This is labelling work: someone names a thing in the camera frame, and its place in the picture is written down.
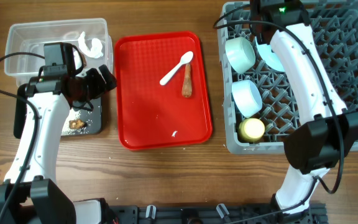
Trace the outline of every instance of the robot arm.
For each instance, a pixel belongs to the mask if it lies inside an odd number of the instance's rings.
[[[73,49],[76,47],[67,43],[45,44],[44,76],[32,77],[26,86],[25,95],[38,109],[39,118],[35,118],[28,106],[19,150],[4,183],[0,185],[0,213],[8,203],[6,195],[13,195],[2,215],[3,223],[113,223],[115,219],[103,198],[73,203],[56,183],[60,136],[73,102],[88,102],[90,105],[90,100],[116,87],[115,78],[105,65],[99,67],[101,73],[91,68],[84,78],[77,77],[84,63],[80,69],[75,69]],[[38,135],[29,163],[22,168],[24,158],[31,150],[34,119],[39,119]],[[17,184],[22,169],[25,169],[24,176]],[[11,192],[14,185],[18,189]],[[20,205],[28,197],[33,205]]]
[[[333,88],[319,58],[313,40],[313,31],[307,10],[299,0],[255,0],[251,4],[253,20],[267,21],[285,27],[297,36],[309,50],[317,67],[311,63],[298,41],[287,32],[272,26],[252,25],[252,33],[258,43],[270,44],[282,63],[296,98],[301,127],[289,135],[284,142],[285,155],[290,162],[282,187],[273,195],[272,204],[276,209],[290,208],[307,198],[316,176],[323,177],[339,160],[339,139],[337,132],[344,136],[344,154],[350,151],[358,138],[358,113],[344,114],[347,110]],[[328,91],[332,114],[326,102],[321,78]],[[340,130],[334,125],[333,116],[339,120]],[[285,222],[296,220],[308,209],[309,200],[282,215]]]
[[[329,90],[330,99],[333,101],[333,106],[336,114],[342,114],[346,109],[345,103],[340,99],[335,92],[323,64],[319,58],[316,47],[314,45],[312,29],[304,23],[287,26],[287,29],[292,31],[303,43],[307,44],[314,60],[316,61],[324,82]],[[321,84],[319,83],[316,71],[314,70],[309,58],[302,53],[300,45],[290,37],[286,32],[276,31],[270,42],[272,50],[280,59],[285,73],[287,74],[291,88],[297,99],[298,111],[300,114],[300,123],[304,125],[309,121],[314,121],[316,115],[323,118],[332,116],[327,105]],[[290,166],[288,168],[287,176],[280,190],[277,191],[275,199],[280,209],[289,208],[292,205],[303,200],[313,183],[314,176],[321,178],[329,172],[327,168],[321,168],[311,171],[309,174],[302,174],[300,170]],[[288,214],[302,212],[309,207],[309,200],[304,205],[299,206],[293,210],[287,211]]]
[[[59,149],[60,135],[64,122],[70,111],[70,105],[63,94],[54,95],[52,92],[35,94],[29,101],[39,109],[41,116],[35,147],[32,151],[29,168],[22,182],[31,182],[36,176],[51,179],[56,183],[56,160]],[[4,181],[14,184],[19,176],[20,167],[31,141],[34,130],[34,115],[27,106],[27,117],[16,157],[5,175]]]

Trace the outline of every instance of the white plastic spoon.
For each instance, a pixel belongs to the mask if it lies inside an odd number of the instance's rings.
[[[187,64],[189,62],[191,62],[191,59],[193,59],[193,52],[187,52],[185,53],[181,58],[180,58],[180,62],[177,66],[175,66],[175,68],[173,68],[170,72],[168,72],[161,80],[160,80],[160,85],[166,85],[169,80],[171,80],[171,78],[173,77],[173,75],[179,70],[179,68],[184,65]]]

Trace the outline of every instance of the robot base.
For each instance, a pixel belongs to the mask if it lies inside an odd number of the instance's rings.
[[[155,219],[146,218],[146,208],[138,208],[136,206],[110,206],[110,209],[119,217],[120,223],[123,224],[187,224],[183,218],[186,214],[198,214],[198,217],[204,224],[221,224],[239,221],[245,218],[251,218],[271,212],[271,205],[268,203],[256,203],[243,205],[238,207],[227,207],[229,215],[222,219],[216,207],[159,207],[155,212]],[[327,210],[325,204],[311,204],[310,208],[305,211],[305,217],[299,220],[289,222],[291,224],[327,224]],[[277,216],[269,216],[261,219],[255,219],[248,222],[240,222],[242,224],[276,224]]]

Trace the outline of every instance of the yellow cup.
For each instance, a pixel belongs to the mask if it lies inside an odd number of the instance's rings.
[[[243,140],[254,142],[258,141],[265,132],[265,125],[259,119],[249,118],[241,122],[239,135]]]

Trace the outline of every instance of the white bowl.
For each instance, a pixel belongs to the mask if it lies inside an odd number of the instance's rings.
[[[250,118],[262,109],[262,97],[250,80],[234,82],[231,86],[234,102],[242,115]]]
[[[240,74],[255,65],[255,52],[245,37],[237,37],[226,41],[224,46],[231,67]]]
[[[270,44],[258,44],[258,40],[256,40],[256,49],[258,50],[260,57],[266,62],[267,66],[276,71],[285,72],[280,59],[277,54],[273,52]]]

